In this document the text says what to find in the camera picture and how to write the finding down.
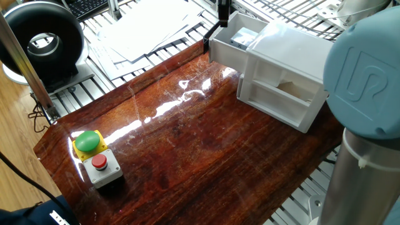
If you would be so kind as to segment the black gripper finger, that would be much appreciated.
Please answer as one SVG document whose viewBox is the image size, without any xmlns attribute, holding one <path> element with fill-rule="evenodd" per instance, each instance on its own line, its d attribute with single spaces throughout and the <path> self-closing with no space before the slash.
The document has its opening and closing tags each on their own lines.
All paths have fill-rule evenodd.
<svg viewBox="0 0 400 225">
<path fill-rule="evenodd" d="M 221 27 L 225 26 L 225 0 L 217 0 L 217 11 L 218 11 L 218 19 L 219 19 L 219 25 Z"/>
<path fill-rule="evenodd" d="M 228 26 L 229 15 L 231 10 L 231 0 L 224 0 L 224 27 Z"/>
</svg>

